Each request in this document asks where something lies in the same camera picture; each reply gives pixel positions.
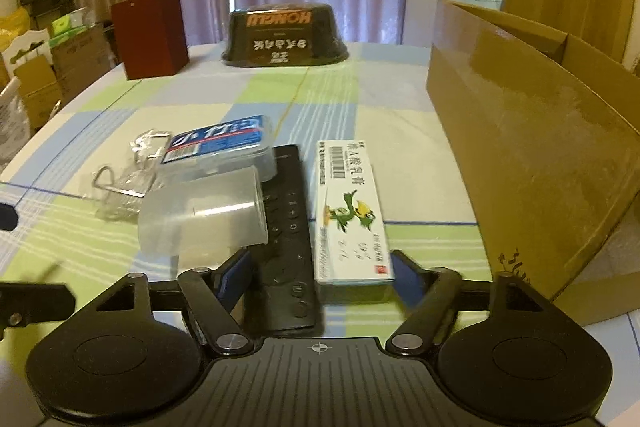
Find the metal hooks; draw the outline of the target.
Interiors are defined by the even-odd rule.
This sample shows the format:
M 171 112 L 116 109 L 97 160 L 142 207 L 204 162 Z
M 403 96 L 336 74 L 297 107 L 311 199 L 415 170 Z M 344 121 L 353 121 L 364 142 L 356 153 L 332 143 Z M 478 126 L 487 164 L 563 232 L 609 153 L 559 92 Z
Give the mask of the metal hooks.
M 144 196 L 151 191 L 157 168 L 172 138 L 169 131 L 150 129 L 129 143 L 126 165 L 102 165 L 90 176 L 87 195 L 104 221 L 134 222 Z

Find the dark red paper box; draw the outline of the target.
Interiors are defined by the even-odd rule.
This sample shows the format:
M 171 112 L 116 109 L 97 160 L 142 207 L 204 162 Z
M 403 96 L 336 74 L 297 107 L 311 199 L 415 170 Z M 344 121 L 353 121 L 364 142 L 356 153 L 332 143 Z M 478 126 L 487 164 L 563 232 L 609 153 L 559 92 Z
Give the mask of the dark red paper box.
M 124 0 L 111 17 L 129 80 L 176 75 L 189 63 L 181 0 Z

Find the open cardboard box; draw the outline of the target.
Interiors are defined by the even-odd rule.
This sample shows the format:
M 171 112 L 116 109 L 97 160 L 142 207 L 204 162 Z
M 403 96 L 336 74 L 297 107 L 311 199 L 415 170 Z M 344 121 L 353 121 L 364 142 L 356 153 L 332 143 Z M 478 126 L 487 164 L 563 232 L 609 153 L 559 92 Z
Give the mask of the open cardboard box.
M 639 79 L 584 40 L 438 2 L 426 89 L 490 269 L 577 323 L 639 306 Z

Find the stacked cardboard boxes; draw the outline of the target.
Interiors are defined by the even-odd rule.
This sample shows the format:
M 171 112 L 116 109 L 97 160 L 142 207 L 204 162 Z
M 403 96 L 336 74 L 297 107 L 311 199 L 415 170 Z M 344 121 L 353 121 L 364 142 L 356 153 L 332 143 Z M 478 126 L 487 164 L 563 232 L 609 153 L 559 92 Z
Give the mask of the stacked cardboard boxes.
M 11 42 L 1 39 L 1 80 L 20 80 L 18 92 L 34 131 L 114 65 L 103 26 L 85 6 L 50 28 L 30 28 Z

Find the blue label clear plastic case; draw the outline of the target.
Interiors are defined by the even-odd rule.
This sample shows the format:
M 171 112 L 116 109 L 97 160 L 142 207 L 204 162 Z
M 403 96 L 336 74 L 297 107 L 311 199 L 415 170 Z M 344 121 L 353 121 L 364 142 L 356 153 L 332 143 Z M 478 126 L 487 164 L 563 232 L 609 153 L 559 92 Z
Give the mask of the blue label clear plastic case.
M 277 174 L 271 122 L 253 115 L 176 134 L 157 168 L 166 184 L 255 167 L 260 182 Z

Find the yellow plastic bag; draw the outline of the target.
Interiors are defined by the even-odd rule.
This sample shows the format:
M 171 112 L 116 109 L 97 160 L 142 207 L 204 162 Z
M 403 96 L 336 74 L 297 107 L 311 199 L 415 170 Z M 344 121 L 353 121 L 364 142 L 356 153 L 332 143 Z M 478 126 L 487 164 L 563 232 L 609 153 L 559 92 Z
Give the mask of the yellow plastic bag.
M 7 16 L 0 17 L 0 36 L 2 40 L 11 42 L 15 37 L 23 35 L 30 29 L 30 17 L 24 6 Z

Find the clear plastic cup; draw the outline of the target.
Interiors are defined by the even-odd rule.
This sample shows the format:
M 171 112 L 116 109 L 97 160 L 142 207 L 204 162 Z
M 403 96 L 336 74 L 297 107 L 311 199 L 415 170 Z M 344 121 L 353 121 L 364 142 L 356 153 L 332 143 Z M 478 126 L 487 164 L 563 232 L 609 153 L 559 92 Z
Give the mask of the clear plastic cup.
M 233 254 L 268 242 L 262 184 L 255 167 L 179 182 L 142 198 L 140 251 L 149 256 Z

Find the white crumpled plastic bag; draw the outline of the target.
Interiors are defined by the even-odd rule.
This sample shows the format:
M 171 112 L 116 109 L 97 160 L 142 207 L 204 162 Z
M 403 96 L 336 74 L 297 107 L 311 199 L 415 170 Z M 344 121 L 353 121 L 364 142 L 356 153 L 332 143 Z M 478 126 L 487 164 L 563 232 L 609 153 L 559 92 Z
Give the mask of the white crumpled plastic bag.
M 1 92 L 0 102 L 0 166 L 4 170 L 32 136 L 26 108 L 13 77 Z

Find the white ointment box green bird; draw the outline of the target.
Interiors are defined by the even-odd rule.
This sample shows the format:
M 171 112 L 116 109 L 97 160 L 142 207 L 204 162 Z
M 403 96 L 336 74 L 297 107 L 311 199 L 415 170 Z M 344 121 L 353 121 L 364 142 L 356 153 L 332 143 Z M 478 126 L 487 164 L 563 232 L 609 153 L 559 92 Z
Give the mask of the white ointment box green bird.
M 325 303 L 382 303 L 394 270 L 367 145 L 317 147 L 314 280 Z

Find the black remote control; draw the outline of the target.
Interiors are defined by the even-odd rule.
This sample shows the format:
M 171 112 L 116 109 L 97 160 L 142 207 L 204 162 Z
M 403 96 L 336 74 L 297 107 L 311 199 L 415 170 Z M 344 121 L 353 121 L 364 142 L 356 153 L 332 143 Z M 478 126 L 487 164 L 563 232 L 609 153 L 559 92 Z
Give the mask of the black remote control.
M 257 269 L 244 295 L 243 327 L 253 337 L 311 336 L 321 326 L 306 183 L 298 147 L 274 149 L 277 174 L 262 184 L 268 243 L 250 248 Z

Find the black Hongli noodle bowl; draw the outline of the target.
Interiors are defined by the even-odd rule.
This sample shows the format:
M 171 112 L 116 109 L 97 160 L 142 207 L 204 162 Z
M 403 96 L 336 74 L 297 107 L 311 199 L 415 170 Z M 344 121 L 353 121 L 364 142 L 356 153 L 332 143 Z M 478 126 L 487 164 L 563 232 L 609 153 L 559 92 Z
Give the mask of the black Hongli noodle bowl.
M 321 66 L 343 62 L 348 49 L 326 3 L 265 4 L 230 14 L 222 60 L 234 67 Z

